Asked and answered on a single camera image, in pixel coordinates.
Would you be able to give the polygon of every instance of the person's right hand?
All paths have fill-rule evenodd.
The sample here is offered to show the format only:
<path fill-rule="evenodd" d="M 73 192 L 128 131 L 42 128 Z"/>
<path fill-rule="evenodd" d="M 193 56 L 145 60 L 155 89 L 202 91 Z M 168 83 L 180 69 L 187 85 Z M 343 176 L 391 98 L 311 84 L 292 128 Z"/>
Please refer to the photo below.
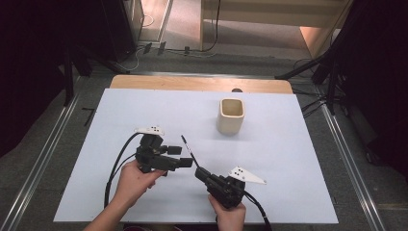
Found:
<path fill-rule="evenodd" d="M 243 230 L 245 220 L 245 206 L 240 203 L 237 207 L 225 209 L 215 198 L 208 195 L 211 205 L 217 214 L 217 224 L 219 231 L 239 231 Z"/>
<path fill-rule="evenodd" d="M 126 206 L 126 209 L 132 207 L 136 201 L 155 185 L 156 179 L 165 174 L 162 170 L 153 170 L 143 173 L 139 170 L 137 160 L 126 163 L 120 172 L 116 192 L 112 201 L 119 202 Z"/>

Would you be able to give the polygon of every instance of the black stand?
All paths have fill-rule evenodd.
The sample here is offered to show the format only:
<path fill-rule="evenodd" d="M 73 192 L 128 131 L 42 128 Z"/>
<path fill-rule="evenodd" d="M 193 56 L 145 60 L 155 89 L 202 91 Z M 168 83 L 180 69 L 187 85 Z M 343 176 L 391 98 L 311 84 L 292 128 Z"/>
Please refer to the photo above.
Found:
<path fill-rule="evenodd" d="M 64 77 L 65 77 L 65 102 L 64 106 L 68 106 L 69 101 L 74 95 L 74 84 L 72 79 L 72 64 L 69 49 L 66 48 L 64 52 Z"/>
<path fill-rule="evenodd" d="M 96 55 L 95 53 L 91 52 L 90 50 L 88 50 L 86 47 L 83 46 L 76 46 L 76 49 L 80 52 L 82 52 L 83 54 L 85 54 L 86 56 L 96 60 L 97 62 L 99 62 L 100 64 L 104 65 L 105 67 L 107 67 L 109 70 L 113 71 L 114 73 L 117 74 L 129 74 L 129 71 L 123 71 L 119 68 L 117 68 L 115 65 L 107 62 L 106 60 L 102 59 L 101 57 L 99 57 L 98 55 Z"/>
<path fill-rule="evenodd" d="M 333 41 L 333 44 L 329 49 L 321 56 L 317 57 L 310 62 L 301 65 L 295 70 L 292 70 L 286 74 L 275 76 L 277 80 L 289 80 L 301 72 L 319 65 L 315 73 L 312 76 L 312 81 L 314 84 L 322 84 L 327 76 L 330 74 L 329 87 L 327 92 L 327 107 L 330 110 L 330 113 L 333 115 L 333 103 L 336 90 L 336 84 L 340 73 L 340 63 L 341 59 L 344 59 L 345 51 L 347 50 L 347 35 L 351 31 L 355 31 L 356 20 L 362 14 L 366 8 L 367 3 L 360 3 L 359 1 L 353 1 L 352 6 L 350 7 L 350 12 L 347 19 L 345 20 L 344 27 L 339 32 L 339 35 Z"/>

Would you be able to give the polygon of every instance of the wooden table edge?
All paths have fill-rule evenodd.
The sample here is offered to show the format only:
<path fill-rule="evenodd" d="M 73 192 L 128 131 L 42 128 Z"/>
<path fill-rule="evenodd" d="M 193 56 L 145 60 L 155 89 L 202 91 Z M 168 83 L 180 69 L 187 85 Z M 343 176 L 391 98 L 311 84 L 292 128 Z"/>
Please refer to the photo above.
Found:
<path fill-rule="evenodd" d="M 145 90 L 200 90 L 231 91 L 240 89 L 253 93 L 292 94 L 291 84 L 286 80 L 266 80 L 229 77 L 170 76 L 170 75 L 116 75 L 111 89 Z"/>

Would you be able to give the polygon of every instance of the white tabletop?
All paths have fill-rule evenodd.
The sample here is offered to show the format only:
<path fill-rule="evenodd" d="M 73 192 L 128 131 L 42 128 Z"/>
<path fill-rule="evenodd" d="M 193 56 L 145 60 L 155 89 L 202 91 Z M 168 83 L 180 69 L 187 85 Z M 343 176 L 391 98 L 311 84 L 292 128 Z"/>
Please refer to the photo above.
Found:
<path fill-rule="evenodd" d="M 216 128 L 219 100 L 239 97 L 245 118 L 238 135 Z M 294 94 L 187 90 L 105 90 L 54 221 L 91 221 L 102 210 L 117 154 L 135 128 L 159 125 L 163 145 L 183 147 L 187 139 L 198 163 L 227 176 L 236 166 L 267 180 L 247 183 L 272 223 L 338 223 L 302 112 Z M 122 159 L 135 153 L 140 136 Z M 205 185 L 195 167 L 178 168 L 157 180 L 123 217 L 146 223 L 214 223 Z M 118 176 L 114 179 L 111 198 Z M 245 223 L 263 223 L 258 208 L 244 198 Z"/>

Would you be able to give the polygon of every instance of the cup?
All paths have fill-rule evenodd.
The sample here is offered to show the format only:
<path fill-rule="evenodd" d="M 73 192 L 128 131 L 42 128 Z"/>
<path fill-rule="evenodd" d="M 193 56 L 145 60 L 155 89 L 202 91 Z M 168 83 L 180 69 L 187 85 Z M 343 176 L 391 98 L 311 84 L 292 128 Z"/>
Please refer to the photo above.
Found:
<path fill-rule="evenodd" d="M 219 101 L 217 129 L 224 135 L 235 135 L 240 132 L 245 110 L 238 98 L 224 98 Z"/>

